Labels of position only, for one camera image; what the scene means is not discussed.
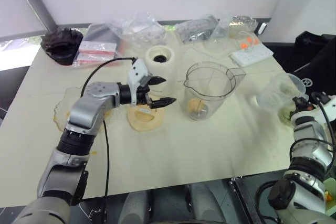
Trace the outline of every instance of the clear plastic jug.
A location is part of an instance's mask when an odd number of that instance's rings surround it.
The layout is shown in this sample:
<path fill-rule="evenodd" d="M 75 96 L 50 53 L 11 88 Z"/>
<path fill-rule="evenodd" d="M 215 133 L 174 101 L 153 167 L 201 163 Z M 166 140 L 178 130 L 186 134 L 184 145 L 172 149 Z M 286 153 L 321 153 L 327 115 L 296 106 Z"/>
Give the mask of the clear plastic jug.
<path fill-rule="evenodd" d="M 245 75 L 241 68 L 228 69 L 210 61 L 192 65 L 184 81 L 182 110 L 196 121 L 209 118 L 238 87 Z"/>
<path fill-rule="evenodd" d="M 257 94 L 257 104 L 269 111 L 277 112 L 284 105 L 292 102 L 294 97 L 305 97 L 306 86 L 300 78 L 290 73 L 280 73 L 273 77 L 270 83 Z"/>

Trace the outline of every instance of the plastic bag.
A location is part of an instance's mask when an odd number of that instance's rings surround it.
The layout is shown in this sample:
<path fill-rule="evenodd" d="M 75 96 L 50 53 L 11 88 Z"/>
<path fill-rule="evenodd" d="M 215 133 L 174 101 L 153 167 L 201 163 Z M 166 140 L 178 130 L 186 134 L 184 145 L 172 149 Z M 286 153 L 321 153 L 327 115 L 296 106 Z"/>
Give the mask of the plastic bag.
<path fill-rule="evenodd" d="M 186 44 L 209 39 L 217 24 L 215 16 L 208 15 L 179 23 L 175 25 L 175 29 L 182 43 Z"/>
<path fill-rule="evenodd" d="M 249 16 L 234 16 L 230 23 L 229 37 L 243 39 L 248 33 L 253 33 L 257 25 L 257 21 Z"/>
<path fill-rule="evenodd" d="M 120 39 L 105 23 L 91 24 L 79 45 L 73 67 L 99 65 L 114 59 Z"/>
<path fill-rule="evenodd" d="M 149 12 L 139 12 L 131 20 L 112 20 L 107 23 L 110 29 L 135 49 L 146 50 L 155 45 L 163 45 L 165 29 Z"/>
<path fill-rule="evenodd" d="M 221 16 L 210 38 L 203 42 L 204 47 L 212 52 L 221 52 L 228 42 L 229 26 L 232 15 L 225 13 Z"/>

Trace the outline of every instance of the metal pole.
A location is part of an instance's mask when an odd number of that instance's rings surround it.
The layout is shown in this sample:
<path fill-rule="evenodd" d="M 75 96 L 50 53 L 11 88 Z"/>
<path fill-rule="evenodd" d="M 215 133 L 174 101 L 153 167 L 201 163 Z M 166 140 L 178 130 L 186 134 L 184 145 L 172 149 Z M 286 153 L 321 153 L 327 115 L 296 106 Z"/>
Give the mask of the metal pole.
<path fill-rule="evenodd" d="M 48 32 L 57 30 L 57 25 L 42 0 L 26 0 L 37 19 Z"/>

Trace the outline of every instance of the clear plastic container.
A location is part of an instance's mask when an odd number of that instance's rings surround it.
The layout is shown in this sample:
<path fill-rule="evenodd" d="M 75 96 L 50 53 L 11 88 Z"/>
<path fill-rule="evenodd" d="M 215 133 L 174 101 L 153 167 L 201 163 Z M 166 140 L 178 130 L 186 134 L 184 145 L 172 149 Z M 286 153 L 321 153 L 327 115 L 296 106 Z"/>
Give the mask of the clear plastic container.
<path fill-rule="evenodd" d="M 253 33 L 257 28 L 257 21 L 249 16 L 234 16 L 230 23 L 229 37 L 231 39 L 245 39 L 246 33 Z"/>
<path fill-rule="evenodd" d="M 212 116 L 245 77 L 241 68 L 231 68 L 204 61 L 192 65 L 184 81 L 182 110 L 201 121 Z"/>
<path fill-rule="evenodd" d="M 336 212 L 336 180 L 328 178 L 323 182 L 326 190 L 330 193 L 332 200 L 326 202 L 326 215 L 332 216 Z"/>
<path fill-rule="evenodd" d="M 232 15 L 225 14 L 221 17 L 208 40 L 203 41 L 203 46 L 210 52 L 222 52 L 228 42 L 229 25 Z"/>
<path fill-rule="evenodd" d="M 306 97 L 306 86 L 296 76 L 281 73 L 271 79 L 270 83 L 257 95 L 257 104 L 268 110 L 277 112 L 294 97 Z"/>

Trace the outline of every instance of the black cable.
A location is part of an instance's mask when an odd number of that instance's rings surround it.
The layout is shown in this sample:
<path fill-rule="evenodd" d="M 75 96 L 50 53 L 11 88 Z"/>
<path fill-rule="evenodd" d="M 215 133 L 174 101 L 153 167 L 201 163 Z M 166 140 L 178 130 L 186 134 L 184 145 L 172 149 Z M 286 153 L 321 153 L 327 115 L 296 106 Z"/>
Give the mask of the black cable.
<path fill-rule="evenodd" d="M 117 60 L 131 60 L 132 62 L 136 61 L 136 58 L 130 58 L 130 57 L 124 57 L 124 58 L 115 58 L 112 60 L 108 60 L 106 62 L 104 62 L 103 64 L 97 66 L 95 68 L 95 70 L 89 75 L 89 77 L 86 79 L 82 90 L 80 92 L 80 97 L 82 97 L 84 95 L 84 91 L 86 86 L 88 85 L 90 79 L 92 78 L 92 76 L 99 70 L 101 69 L 103 66 L 117 61 Z M 107 135 L 107 128 L 106 128 L 106 122 L 105 120 L 103 120 L 103 125 L 104 125 L 104 132 L 105 132 L 105 139 L 106 139 L 106 148 L 107 148 L 107 171 L 106 171 L 106 182 L 105 182 L 105 194 L 104 194 L 104 204 L 102 207 L 102 217 L 101 217 L 101 223 L 105 224 L 104 222 L 104 217 L 105 217 L 105 211 L 106 211 L 106 206 L 107 206 L 107 193 L 108 193 L 108 188 L 109 188 L 109 176 L 110 176 L 110 149 L 109 149 L 109 139 L 108 139 L 108 135 Z"/>
<path fill-rule="evenodd" d="M 106 205 L 107 205 L 107 192 L 108 192 L 108 188 L 109 188 L 109 177 L 110 177 L 110 147 L 109 147 L 109 139 L 107 137 L 107 129 L 106 129 L 105 120 L 103 121 L 103 125 L 104 125 L 105 139 L 106 139 L 107 171 L 106 171 L 106 183 L 105 183 L 105 195 L 104 195 L 105 199 L 104 199 L 101 223 L 105 223 L 104 222 L 104 216 L 105 216 L 105 210 L 106 210 Z"/>
<path fill-rule="evenodd" d="M 266 224 L 265 219 L 274 221 L 275 223 L 280 223 L 279 219 L 276 219 L 276 218 L 271 217 L 271 216 L 262 215 L 261 212 L 260 212 L 260 209 L 259 209 L 259 203 L 260 203 L 260 198 L 261 198 L 262 193 L 267 188 L 272 187 L 276 182 L 277 182 L 277 180 L 268 181 L 268 182 L 263 183 L 261 186 L 259 186 L 259 188 L 257 189 L 257 191 L 254 195 L 254 204 L 256 206 L 257 214 L 260 217 L 260 220 L 263 224 Z"/>
<path fill-rule="evenodd" d="M 123 58 L 115 58 L 115 59 L 112 59 L 112 60 L 108 60 L 106 62 L 104 62 L 103 64 L 100 64 L 99 66 L 97 66 L 97 68 L 89 75 L 89 77 L 86 79 L 84 85 L 83 85 L 83 88 L 82 88 L 82 91 L 80 92 L 80 97 L 83 96 L 84 94 L 84 91 L 85 91 L 85 88 L 86 86 L 88 85 L 90 79 L 92 78 L 92 76 L 99 70 L 101 69 L 103 66 L 111 63 L 111 62 L 114 62 L 114 61 L 117 61 L 117 60 L 131 60 L 132 62 L 135 62 L 135 58 L 131 58 L 131 57 L 123 57 Z"/>

